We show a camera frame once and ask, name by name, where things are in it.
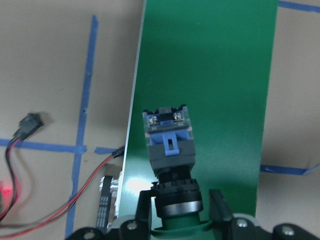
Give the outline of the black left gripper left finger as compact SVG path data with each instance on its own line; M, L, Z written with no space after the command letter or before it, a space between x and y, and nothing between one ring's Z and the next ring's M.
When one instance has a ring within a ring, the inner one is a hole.
M139 193L136 220L142 224L146 230L150 230L152 226L152 205L151 205L151 191L142 190Z

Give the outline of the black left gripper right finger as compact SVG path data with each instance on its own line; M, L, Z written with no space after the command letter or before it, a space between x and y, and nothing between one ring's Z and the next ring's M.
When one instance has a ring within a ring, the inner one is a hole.
M209 219L214 222L230 222L233 213L218 189L209 190Z

